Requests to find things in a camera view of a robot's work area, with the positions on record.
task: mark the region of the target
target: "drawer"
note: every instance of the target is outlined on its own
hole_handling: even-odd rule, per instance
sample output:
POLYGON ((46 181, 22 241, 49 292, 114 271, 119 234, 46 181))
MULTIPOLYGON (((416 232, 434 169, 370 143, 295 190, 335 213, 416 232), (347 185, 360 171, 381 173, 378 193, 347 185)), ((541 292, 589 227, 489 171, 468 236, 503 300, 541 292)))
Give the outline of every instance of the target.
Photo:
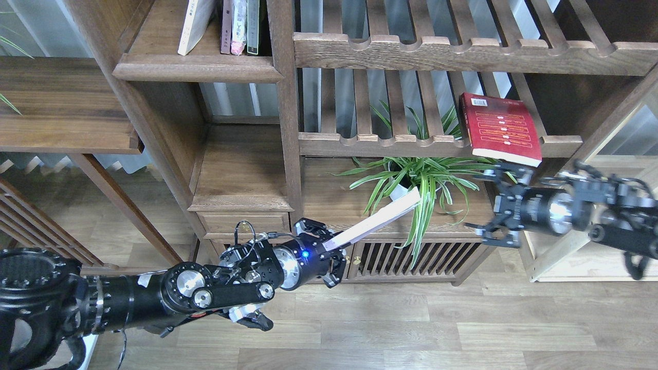
MULTIPOLYGON (((256 234, 269 231, 290 232, 287 212, 197 212, 197 214, 206 230, 205 239, 233 240, 233 231, 241 220, 249 221, 256 234)), ((241 239, 251 238, 249 226, 241 225, 238 235, 241 239)))

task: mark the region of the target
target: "cable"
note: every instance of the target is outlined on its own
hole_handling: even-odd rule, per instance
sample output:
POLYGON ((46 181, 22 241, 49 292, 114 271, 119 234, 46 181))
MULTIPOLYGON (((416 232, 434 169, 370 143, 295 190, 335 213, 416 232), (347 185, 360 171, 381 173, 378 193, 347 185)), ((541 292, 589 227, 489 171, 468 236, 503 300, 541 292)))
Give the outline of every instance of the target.
POLYGON ((235 240, 235 245, 238 244, 238 228, 239 228, 240 225, 243 224, 243 223, 249 225, 249 228, 251 229, 251 234, 253 235, 253 239, 252 239, 252 240, 254 241, 254 243, 256 242, 256 230, 254 230, 253 225, 252 225, 249 221, 247 221, 247 220, 240 220, 240 221, 238 221, 238 223, 236 224, 236 228, 235 228, 235 230, 233 231, 233 237, 234 237, 234 240, 235 240))
POLYGON ((116 370, 119 370, 121 368, 121 364, 123 363, 124 358, 126 358, 126 348, 128 347, 128 337, 126 336, 126 329, 121 329, 121 332, 124 335, 124 347, 123 350, 121 351, 121 355, 119 356, 119 366, 116 367, 116 370))

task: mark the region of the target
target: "white book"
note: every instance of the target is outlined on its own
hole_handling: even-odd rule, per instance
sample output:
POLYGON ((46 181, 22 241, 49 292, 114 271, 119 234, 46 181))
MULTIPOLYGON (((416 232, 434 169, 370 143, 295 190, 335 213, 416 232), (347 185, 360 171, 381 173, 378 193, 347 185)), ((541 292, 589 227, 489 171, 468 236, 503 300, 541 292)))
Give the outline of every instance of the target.
POLYGON ((201 40, 215 11, 215 2, 216 0, 189 0, 178 54, 187 55, 201 40))
POLYGON ((327 240, 324 250, 330 251, 346 244, 354 244, 370 233, 392 223, 414 209, 420 202, 418 188, 414 187, 404 196, 381 208, 377 213, 327 240))

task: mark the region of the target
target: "book cover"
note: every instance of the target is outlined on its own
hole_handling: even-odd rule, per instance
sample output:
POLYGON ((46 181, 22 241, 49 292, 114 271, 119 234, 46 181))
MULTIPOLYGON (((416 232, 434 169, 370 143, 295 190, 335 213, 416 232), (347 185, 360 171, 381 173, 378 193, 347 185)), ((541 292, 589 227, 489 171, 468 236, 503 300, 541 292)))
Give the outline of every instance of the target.
POLYGON ((220 35, 219 52, 231 54, 231 29, 233 24, 233 1, 224 0, 222 6, 222 34, 220 35))
POLYGON ((462 94, 460 100, 473 155, 539 166, 542 149, 522 101, 472 93, 462 94))
POLYGON ((233 0, 231 54, 240 55, 247 45, 247 0, 233 0))
POLYGON ((178 54, 187 55, 201 40, 208 21, 215 12, 215 0, 189 0, 183 30, 178 44, 178 54))
POLYGON ((258 55, 260 27, 261 0, 247 0, 247 54, 258 55))

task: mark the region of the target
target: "spider plant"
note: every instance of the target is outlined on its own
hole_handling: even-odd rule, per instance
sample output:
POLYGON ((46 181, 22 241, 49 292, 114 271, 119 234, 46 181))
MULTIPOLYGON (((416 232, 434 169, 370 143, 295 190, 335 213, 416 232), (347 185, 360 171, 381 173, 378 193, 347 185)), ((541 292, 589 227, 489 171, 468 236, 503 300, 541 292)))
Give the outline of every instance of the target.
MULTIPOLYGON (((389 113, 389 107, 383 101, 381 102, 386 113, 389 113)), ((419 139, 428 137, 427 125, 424 120, 413 111, 412 108, 407 107, 409 112, 414 117, 417 126, 416 135, 419 139)), ((391 127, 391 122, 382 112, 373 107, 374 113, 384 121, 387 126, 391 127)), ((456 138, 461 137, 459 125, 457 122, 457 112, 454 107, 450 109, 442 117, 443 131, 454 135, 456 138)), ((376 174, 370 174, 354 181, 350 186, 350 190, 354 189, 366 182, 377 181, 368 204, 365 207, 364 213, 374 211, 384 197, 391 195, 395 187, 403 182, 406 182, 408 188, 414 186, 418 187, 420 192, 420 204, 416 207, 409 229, 409 236, 404 246, 413 245, 411 252, 412 260, 411 266, 415 266, 422 247, 422 238, 427 231, 430 224, 430 219, 434 212, 434 206, 438 200, 439 207, 444 213, 454 215, 462 212, 448 211, 447 205, 453 203, 453 194, 451 187, 457 189, 464 195, 466 199, 466 212, 460 223, 468 214, 468 194, 467 190, 479 191, 479 187, 472 181, 463 178, 479 174, 481 171, 490 169, 493 161, 486 158, 461 158, 461 157, 448 157, 448 158, 417 158, 417 157, 385 157, 383 159, 372 161, 369 163, 361 163, 356 158, 354 161, 357 164, 356 169, 351 169, 339 173, 338 176, 346 176, 351 174, 358 174, 378 167, 383 167, 384 170, 376 174)))
MULTIPOLYGON (((13 13, 14 13, 14 12, 0 12, 0 15, 2 15, 2 14, 13 14, 13 13)), ((7 30, 7 31, 9 31, 9 32, 12 32, 12 33, 14 33, 14 34, 16 34, 16 35, 18 35, 18 36, 20 36, 20 34, 18 34, 18 32, 14 31, 14 30, 11 30, 11 29, 10 29, 9 27, 7 27, 7 26, 4 26, 4 25, 0 24, 0 28, 2 28, 2 29, 4 29, 4 30, 7 30)), ((9 45, 9 46, 13 47, 14 49, 18 50, 21 54, 24 54, 24 55, 27 56, 27 57, 33 58, 30 54, 28 54, 25 50, 23 50, 20 46, 18 46, 17 44, 15 44, 13 41, 11 41, 10 39, 6 38, 5 36, 0 36, 0 47, 2 47, 2 49, 4 49, 3 44, 5 44, 5 45, 9 45)), ((4 102, 5 104, 7 104, 11 109, 13 109, 13 110, 14 110, 16 113, 18 113, 19 115, 23 115, 23 114, 18 110, 18 108, 16 108, 16 106, 13 105, 13 104, 11 103, 11 101, 9 101, 9 99, 7 99, 7 97, 5 97, 5 96, 4 96, 3 94, 1 94, 1 93, 0 93, 0 101, 2 101, 2 102, 4 102)))

